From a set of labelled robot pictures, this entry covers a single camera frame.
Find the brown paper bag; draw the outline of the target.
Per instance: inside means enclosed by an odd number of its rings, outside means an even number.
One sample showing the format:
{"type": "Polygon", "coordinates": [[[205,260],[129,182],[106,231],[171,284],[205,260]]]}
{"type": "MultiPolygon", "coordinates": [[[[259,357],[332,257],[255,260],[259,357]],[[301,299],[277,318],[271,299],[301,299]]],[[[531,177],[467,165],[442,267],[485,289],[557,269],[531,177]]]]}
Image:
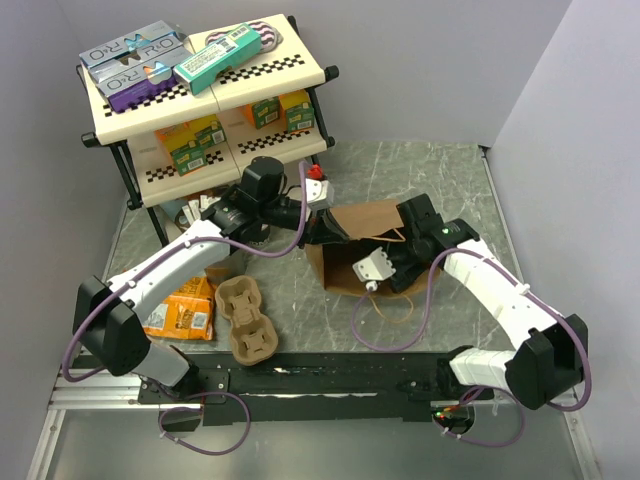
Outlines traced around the brown paper bag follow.
{"type": "Polygon", "coordinates": [[[394,293],[390,279],[374,292],[367,292],[352,265],[378,247],[387,253],[390,243],[429,239],[431,231],[442,224],[428,196],[408,201],[381,200],[329,208],[350,241],[346,244],[313,245],[303,240],[306,258],[321,287],[330,293],[359,297],[372,294],[381,298],[411,296],[426,290],[429,268],[403,293],[394,293]]]}

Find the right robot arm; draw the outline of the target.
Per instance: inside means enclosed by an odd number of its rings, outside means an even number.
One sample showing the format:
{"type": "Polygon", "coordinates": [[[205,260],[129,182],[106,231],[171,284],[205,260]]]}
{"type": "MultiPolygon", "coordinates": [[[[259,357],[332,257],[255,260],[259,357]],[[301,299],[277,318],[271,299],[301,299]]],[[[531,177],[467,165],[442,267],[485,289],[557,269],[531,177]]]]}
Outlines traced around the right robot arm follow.
{"type": "Polygon", "coordinates": [[[406,238],[404,251],[414,265],[430,277],[442,271],[457,280],[498,322],[512,345],[505,351],[454,351],[437,373],[438,390],[454,399],[470,387],[501,389],[536,410],[554,406],[557,397],[582,385],[583,394],[571,407],[581,409],[593,386],[585,322],[539,299],[466,221],[443,221],[428,195],[404,201],[396,209],[406,238]]]}

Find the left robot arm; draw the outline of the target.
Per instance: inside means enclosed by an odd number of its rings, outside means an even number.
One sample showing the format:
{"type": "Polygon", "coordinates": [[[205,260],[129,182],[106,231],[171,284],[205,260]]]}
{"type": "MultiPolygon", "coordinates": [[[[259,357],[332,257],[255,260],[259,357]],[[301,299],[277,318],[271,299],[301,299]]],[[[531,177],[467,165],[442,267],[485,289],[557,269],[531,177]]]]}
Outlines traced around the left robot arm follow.
{"type": "Polygon", "coordinates": [[[322,225],[334,199],[326,178],[313,179],[312,167],[298,166],[301,193],[291,199],[281,190],[283,164],[256,157],[241,180],[210,204],[200,219],[141,264],[103,282],[92,276],[78,289],[73,337],[62,360],[64,378],[72,382],[72,355],[82,345],[114,376],[134,373],[162,384],[177,402],[198,388],[196,366],[174,347],[147,336],[142,323],[171,293],[206,267],[232,253],[258,251],[249,243],[264,225],[294,231],[292,248],[323,240],[345,239],[322,225]]]}

